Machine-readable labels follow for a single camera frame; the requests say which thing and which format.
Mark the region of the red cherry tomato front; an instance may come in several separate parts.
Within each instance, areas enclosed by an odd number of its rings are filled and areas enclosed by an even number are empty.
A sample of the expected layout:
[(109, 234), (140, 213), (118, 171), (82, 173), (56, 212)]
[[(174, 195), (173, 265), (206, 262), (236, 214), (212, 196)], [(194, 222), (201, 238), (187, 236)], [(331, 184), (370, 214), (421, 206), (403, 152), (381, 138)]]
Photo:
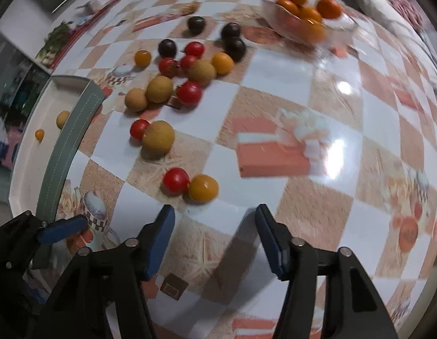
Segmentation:
[(163, 177), (164, 188), (171, 194), (183, 194), (189, 187), (188, 173), (182, 168), (171, 168)]

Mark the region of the yellow cherry tomato front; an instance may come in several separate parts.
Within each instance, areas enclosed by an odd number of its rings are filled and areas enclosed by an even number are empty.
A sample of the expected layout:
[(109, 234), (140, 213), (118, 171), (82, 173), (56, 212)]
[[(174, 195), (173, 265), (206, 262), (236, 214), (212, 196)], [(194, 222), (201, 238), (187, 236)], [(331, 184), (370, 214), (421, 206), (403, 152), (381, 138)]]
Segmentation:
[(219, 183), (209, 175), (196, 175), (189, 184), (189, 198), (196, 203), (209, 203), (218, 193)]

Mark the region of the yellow cherry tomato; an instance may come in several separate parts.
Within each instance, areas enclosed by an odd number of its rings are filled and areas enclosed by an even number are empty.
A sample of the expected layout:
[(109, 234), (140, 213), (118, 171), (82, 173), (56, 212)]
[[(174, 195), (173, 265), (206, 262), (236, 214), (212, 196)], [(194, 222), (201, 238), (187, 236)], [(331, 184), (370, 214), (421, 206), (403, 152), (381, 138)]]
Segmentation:
[(225, 52), (218, 52), (212, 57), (211, 65), (215, 68), (217, 75), (224, 76), (233, 70), (235, 63)]
[(139, 50), (134, 55), (134, 62), (138, 68), (147, 68), (152, 60), (152, 55), (146, 50)]
[(196, 203), (209, 203), (218, 193), (219, 183), (209, 175), (196, 175), (189, 184), (189, 198)]
[(42, 140), (44, 139), (45, 136), (45, 131), (43, 129), (37, 129), (35, 131), (35, 138), (38, 141), (38, 143), (41, 143)]

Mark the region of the large tan longan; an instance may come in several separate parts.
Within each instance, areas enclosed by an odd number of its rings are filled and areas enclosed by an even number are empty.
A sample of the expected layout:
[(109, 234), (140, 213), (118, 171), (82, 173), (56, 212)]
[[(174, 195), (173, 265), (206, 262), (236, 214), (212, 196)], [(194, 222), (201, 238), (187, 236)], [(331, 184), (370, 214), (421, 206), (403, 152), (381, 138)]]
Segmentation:
[(167, 154), (172, 148), (175, 135), (169, 123), (163, 120), (152, 122), (143, 133), (143, 149), (155, 155)]

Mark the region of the tan longan small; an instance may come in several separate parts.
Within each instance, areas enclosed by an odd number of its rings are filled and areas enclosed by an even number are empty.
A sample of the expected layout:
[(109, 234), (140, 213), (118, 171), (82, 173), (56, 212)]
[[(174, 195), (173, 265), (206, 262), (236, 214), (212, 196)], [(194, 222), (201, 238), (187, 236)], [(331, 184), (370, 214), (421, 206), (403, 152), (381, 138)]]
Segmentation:
[(140, 88), (133, 88), (129, 90), (124, 98), (124, 104), (130, 111), (144, 111), (148, 107), (148, 100), (145, 90)]

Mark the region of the white tray green rim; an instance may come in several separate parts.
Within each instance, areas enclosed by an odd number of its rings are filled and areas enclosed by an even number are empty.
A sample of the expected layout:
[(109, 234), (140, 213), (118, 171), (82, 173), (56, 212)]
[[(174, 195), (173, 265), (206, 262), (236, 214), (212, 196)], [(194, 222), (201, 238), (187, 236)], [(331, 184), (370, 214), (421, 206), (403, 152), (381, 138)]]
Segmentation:
[[(105, 99), (104, 92), (85, 77), (51, 77), (36, 101), (19, 144), (9, 192), (14, 217), (31, 211), (52, 222), (68, 170), (84, 133)], [(69, 111), (63, 129), (56, 126), (61, 111)], [(43, 129), (41, 143), (35, 131)]]

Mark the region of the tan longan by tomatoes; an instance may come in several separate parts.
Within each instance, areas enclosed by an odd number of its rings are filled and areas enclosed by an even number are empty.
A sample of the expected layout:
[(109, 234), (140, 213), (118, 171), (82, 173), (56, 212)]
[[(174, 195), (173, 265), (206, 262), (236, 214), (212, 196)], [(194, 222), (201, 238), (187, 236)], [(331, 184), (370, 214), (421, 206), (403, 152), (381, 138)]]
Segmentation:
[(187, 71), (187, 78), (199, 86), (208, 86), (216, 78), (216, 70), (207, 60), (195, 60)]

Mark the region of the red cherry tomato dark spotted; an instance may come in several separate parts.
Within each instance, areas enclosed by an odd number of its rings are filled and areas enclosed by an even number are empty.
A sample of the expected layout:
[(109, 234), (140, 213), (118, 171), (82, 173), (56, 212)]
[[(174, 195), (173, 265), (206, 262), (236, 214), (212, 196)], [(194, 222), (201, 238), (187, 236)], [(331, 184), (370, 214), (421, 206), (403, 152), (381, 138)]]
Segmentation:
[(172, 79), (180, 72), (180, 65), (172, 57), (164, 57), (158, 63), (159, 72), (162, 76)]

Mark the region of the red cherry tomato hidden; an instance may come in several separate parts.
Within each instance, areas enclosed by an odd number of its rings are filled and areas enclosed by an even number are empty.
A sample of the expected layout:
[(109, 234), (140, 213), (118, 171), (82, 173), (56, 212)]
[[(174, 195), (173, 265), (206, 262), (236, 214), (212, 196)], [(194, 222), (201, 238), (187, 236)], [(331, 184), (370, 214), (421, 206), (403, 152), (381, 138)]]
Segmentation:
[(189, 68), (196, 62), (197, 57), (193, 55), (185, 55), (180, 59), (180, 69), (183, 73), (188, 73)]

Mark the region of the dark plum lower right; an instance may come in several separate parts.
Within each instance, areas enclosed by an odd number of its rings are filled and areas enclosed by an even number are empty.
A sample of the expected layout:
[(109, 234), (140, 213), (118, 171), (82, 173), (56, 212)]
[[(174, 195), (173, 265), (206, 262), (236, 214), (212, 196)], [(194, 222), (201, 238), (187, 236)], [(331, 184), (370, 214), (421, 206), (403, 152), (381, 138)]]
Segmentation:
[(246, 45), (239, 37), (224, 40), (224, 51), (234, 62), (240, 62), (246, 54)]

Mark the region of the dark plum far left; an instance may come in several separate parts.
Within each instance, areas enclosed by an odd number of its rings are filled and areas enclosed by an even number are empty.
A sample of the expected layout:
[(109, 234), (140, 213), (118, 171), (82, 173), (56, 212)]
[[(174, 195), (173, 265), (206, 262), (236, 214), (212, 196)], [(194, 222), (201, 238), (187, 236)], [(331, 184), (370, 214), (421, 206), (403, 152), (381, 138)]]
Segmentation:
[(192, 36), (201, 34), (206, 27), (206, 20), (201, 16), (190, 17), (187, 21), (187, 28)]

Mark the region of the dark plum upper right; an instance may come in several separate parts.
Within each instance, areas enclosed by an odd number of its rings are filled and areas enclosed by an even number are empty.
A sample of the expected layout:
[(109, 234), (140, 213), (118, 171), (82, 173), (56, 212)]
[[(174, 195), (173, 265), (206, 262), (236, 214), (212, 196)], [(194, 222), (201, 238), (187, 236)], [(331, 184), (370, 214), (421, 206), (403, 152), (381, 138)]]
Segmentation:
[(241, 26), (235, 22), (229, 22), (223, 26), (220, 35), (223, 41), (239, 38), (241, 35)]

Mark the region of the walnut shell piece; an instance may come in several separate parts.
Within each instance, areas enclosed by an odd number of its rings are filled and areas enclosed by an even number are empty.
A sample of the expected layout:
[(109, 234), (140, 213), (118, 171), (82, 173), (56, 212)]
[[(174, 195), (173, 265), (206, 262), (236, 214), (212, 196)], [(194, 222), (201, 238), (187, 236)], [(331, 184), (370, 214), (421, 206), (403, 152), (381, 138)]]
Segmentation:
[(195, 12), (197, 12), (197, 10), (199, 9), (201, 5), (201, 2), (199, 2), (198, 0), (194, 0), (188, 3), (184, 3), (183, 6), (180, 9), (180, 14), (182, 16), (186, 16), (186, 15), (191, 15)]

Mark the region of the clear glass fruit bowl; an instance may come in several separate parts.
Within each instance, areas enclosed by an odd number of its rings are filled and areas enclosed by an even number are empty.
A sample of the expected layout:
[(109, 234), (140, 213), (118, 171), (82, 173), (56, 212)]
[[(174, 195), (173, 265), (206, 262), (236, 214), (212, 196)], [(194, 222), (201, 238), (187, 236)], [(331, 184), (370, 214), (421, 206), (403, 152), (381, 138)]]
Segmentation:
[(356, 20), (345, 12), (337, 19), (322, 18), (318, 22), (293, 15), (277, 1), (261, 0), (261, 15), (275, 32), (288, 40), (324, 48), (345, 46), (358, 28)]

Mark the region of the orange tangerine middle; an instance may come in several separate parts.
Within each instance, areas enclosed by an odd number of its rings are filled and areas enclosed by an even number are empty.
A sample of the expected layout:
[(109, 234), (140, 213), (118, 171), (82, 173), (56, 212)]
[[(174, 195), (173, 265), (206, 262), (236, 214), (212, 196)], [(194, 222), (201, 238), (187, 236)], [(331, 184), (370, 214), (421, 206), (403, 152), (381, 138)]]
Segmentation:
[(308, 6), (299, 7), (299, 18), (318, 23), (321, 23), (323, 20), (322, 15), (314, 7)]

